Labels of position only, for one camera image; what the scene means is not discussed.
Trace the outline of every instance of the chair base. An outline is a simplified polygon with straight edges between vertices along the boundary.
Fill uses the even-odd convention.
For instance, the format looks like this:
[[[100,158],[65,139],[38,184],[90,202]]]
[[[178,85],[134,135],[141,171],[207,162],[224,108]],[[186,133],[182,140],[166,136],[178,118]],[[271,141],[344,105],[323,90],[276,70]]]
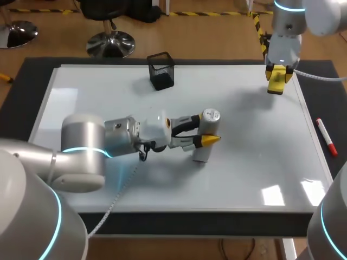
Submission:
[[[90,57],[127,57],[135,50],[134,38],[122,31],[112,31],[110,35],[101,32],[87,43]]]
[[[23,46],[38,34],[37,27],[28,21],[14,21],[11,25],[0,25],[0,49]]]

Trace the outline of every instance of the black mat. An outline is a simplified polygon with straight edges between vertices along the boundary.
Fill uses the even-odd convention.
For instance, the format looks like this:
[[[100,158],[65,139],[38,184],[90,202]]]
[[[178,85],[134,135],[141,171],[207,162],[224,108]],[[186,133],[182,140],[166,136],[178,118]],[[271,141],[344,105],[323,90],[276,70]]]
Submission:
[[[27,141],[54,68],[62,64],[146,64],[139,59],[27,58],[0,110],[0,137]],[[262,61],[176,60],[176,64],[263,64]],[[331,61],[301,61],[307,73],[338,77]],[[313,121],[320,117],[339,153],[333,158],[318,133],[333,178],[347,160],[347,95],[339,82],[315,81],[298,76]],[[88,231],[103,213],[81,214]],[[99,233],[132,235],[228,235],[305,237],[308,213],[113,213]]]

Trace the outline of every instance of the wooden floor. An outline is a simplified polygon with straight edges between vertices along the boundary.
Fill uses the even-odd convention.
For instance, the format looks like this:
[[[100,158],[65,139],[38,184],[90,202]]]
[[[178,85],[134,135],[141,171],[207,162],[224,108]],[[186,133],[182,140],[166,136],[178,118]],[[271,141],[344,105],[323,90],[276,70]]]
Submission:
[[[75,9],[70,0],[18,0],[10,8]],[[271,0],[255,1],[254,11],[271,10]],[[244,0],[171,0],[171,11],[245,12]],[[87,57],[87,40],[103,31],[102,23],[81,14],[11,14],[13,20],[35,23],[39,35],[33,42],[12,50],[0,50],[0,73],[15,77],[26,57]],[[271,33],[271,15],[263,15],[263,30]],[[168,51],[176,59],[254,59],[261,60],[261,49],[253,20],[245,16],[162,17],[145,24],[128,17],[114,20],[118,29],[131,34],[136,50],[131,58]],[[317,38],[303,36],[303,60],[332,60],[340,76],[347,76],[347,43],[344,35]],[[28,87],[35,88],[34,82]],[[10,85],[0,82],[0,106]],[[305,241],[297,241],[299,251]],[[226,240],[229,259],[242,260],[250,248],[250,239]],[[222,259],[217,239],[93,239],[88,259]],[[257,239],[250,260],[276,260],[274,240]]]

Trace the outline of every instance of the red marker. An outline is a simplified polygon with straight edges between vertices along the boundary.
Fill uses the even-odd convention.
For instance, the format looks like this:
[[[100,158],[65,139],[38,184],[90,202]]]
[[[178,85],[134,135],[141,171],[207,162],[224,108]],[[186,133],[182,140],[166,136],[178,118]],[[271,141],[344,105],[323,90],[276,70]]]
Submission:
[[[332,156],[337,156],[338,153],[336,151],[335,145],[332,143],[330,136],[328,135],[322,120],[320,118],[317,118],[316,123],[317,123],[317,126],[318,126],[320,132],[322,133],[322,135],[326,141],[327,146],[329,147],[329,150],[330,150]]]

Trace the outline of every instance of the black mesh pen holder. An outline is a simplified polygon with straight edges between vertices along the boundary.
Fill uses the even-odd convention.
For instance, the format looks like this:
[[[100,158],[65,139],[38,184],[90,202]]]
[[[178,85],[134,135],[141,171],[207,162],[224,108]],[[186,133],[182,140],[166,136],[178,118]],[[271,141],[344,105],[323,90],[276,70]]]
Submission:
[[[147,57],[150,80],[156,90],[172,87],[174,82],[175,62],[167,52]]]

